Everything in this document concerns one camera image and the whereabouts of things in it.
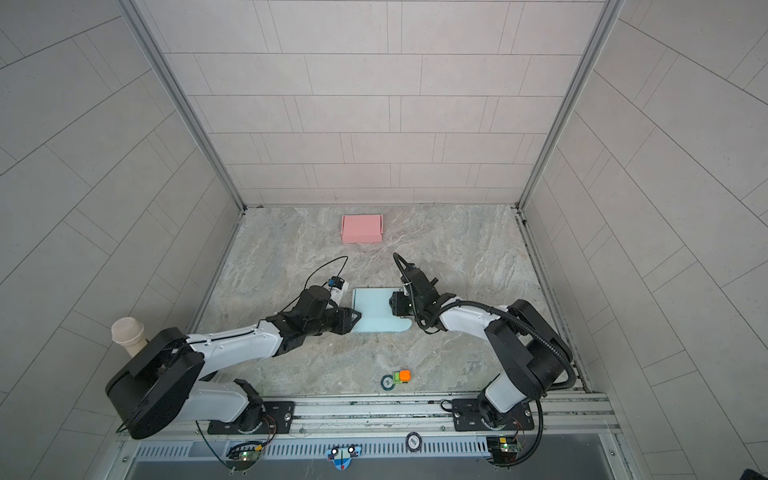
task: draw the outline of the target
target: tiled wall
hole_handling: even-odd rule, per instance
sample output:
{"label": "tiled wall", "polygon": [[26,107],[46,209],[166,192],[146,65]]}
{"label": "tiled wall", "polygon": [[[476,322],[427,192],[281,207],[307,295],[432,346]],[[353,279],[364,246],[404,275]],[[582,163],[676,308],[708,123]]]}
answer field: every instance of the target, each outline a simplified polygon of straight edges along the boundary
{"label": "tiled wall", "polygon": [[768,472],[766,30],[628,0],[525,211],[648,478]]}
{"label": "tiled wall", "polygon": [[84,477],[110,325],[184,328],[237,217],[111,0],[0,2],[0,478]]}
{"label": "tiled wall", "polygon": [[137,4],[255,205],[517,201],[603,6]]}

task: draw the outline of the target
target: side wall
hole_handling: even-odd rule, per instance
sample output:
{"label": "side wall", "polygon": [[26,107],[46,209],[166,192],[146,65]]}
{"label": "side wall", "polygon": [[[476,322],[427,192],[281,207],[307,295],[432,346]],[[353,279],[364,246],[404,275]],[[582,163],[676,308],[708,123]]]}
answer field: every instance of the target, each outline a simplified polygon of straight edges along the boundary
{"label": "side wall", "polygon": [[238,211],[111,0],[0,3],[0,478],[83,478],[109,327],[185,328]]}
{"label": "side wall", "polygon": [[603,6],[136,3],[252,205],[517,201]]}
{"label": "side wall", "polygon": [[525,209],[648,478],[768,472],[767,28],[627,1]]}

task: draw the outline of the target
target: pink box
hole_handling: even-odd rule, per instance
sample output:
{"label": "pink box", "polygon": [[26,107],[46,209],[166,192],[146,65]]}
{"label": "pink box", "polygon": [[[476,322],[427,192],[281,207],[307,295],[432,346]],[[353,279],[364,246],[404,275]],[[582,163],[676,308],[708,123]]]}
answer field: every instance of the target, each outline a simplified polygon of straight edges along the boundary
{"label": "pink box", "polygon": [[341,241],[344,243],[379,243],[384,233],[381,215],[344,215],[341,219]]}

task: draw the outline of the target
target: metal corner post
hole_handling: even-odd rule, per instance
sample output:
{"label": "metal corner post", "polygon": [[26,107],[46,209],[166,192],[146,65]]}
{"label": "metal corner post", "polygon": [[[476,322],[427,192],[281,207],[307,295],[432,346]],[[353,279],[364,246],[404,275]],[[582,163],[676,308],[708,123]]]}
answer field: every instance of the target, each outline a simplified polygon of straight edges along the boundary
{"label": "metal corner post", "polygon": [[147,28],[146,23],[144,23],[144,19],[141,17],[141,13],[136,8],[134,0],[115,0],[115,4],[117,5],[120,13],[123,15],[123,19],[128,25],[128,29],[131,30],[134,38],[136,38],[136,42],[139,44],[139,47],[144,52],[144,55],[147,57],[147,60],[152,66],[154,72],[160,79],[160,83],[163,85],[166,92],[170,96],[171,101],[176,106],[181,119],[187,125],[187,128],[189,128],[195,143],[197,143],[197,145],[200,147],[203,155],[206,159],[208,159],[208,162],[214,168],[214,172],[216,172],[217,177],[219,177],[219,179],[224,183],[224,186],[229,191],[230,196],[235,200],[237,208],[240,209],[241,213],[243,213],[245,211],[245,203],[243,202],[243,198],[237,191],[237,188],[232,182],[232,179],[230,179],[230,176],[227,173],[227,170],[224,168],[224,165],[219,158],[219,155],[216,153],[216,150],[214,150],[214,146],[211,144],[210,139],[206,135],[200,120],[197,118],[194,110],[192,109],[192,106],[189,104],[187,96],[181,91],[181,86],[179,85],[177,79],[174,77],[173,72],[170,70],[168,63],[163,56],[163,52],[160,51],[159,47],[157,46],[157,42],[155,42],[154,38],[152,38],[152,34],[150,33],[149,28]]}
{"label": "metal corner post", "polygon": [[608,34],[618,18],[619,10],[621,9],[624,0],[607,0],[603,6],[598,21],[594,26],[592,35],[587,42],[587,47],[584,49],[584,54],[581,56],[576,72],[571,79],[571,84],[568,85],[568,91],[563,97],[563,102],[560,104],[558,114],[554,118],[554,122],[547,133],[547,138],[544,142],[544,146],[541,148],[541,152],[538,155],[538,159],[533,166],[531,176],[525,183],[525,188],[520,196],[518,202],[518,210],[521,212],[525,210],[528,203],[531,201],[531,195],[533,194],[536,182],[541,177],[541,172],[544,170],[544,166],[547,160],[554,151],[554,146],[558,142],[558,138],[562,134],[565,124],[568,122],[568,117],[576,106],[576,101],[581,95],[581,91],[584,90],[584,86],[587,83],[589,74],[592,72],[595,62],[598,60],[600,50],[603,48],[605,41],[608,38]]}

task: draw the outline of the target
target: black mounting plate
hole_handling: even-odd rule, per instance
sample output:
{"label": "black mounting plate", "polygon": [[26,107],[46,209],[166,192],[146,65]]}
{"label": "black mounting plate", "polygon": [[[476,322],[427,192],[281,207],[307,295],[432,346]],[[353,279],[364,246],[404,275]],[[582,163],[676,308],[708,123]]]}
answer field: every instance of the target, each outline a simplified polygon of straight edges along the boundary
{"label": "black mounting plate", "polygon": [[[288,433],[290,424],[293,421],[293,410],[296,408],[295,402],[264,402],[266,415],[272,417],[277,422],[277,433]],[[232,423],[219,422],[212,420],[208,424],[208,435],[266,435],[272,433],[266,422],[262,422],[256,430],[251,433],[240,433]]]}
{"label": "black mounting plate", "polygon": [[[461,415],[456,418],[453,416],[453,426],[457,432],[494,432],[482,422],[479,410],[480,402],[477,399],[453,399],[451,400],[451,409],[454,412],[460,412]],[[511,415],[522,426],[523,430],[533,430],[533,419],[525,412],[531,411],[526,402],[519,403],[512,407]],[[514,422],[508,423],[504,430],[517,430],[518,426]]]}

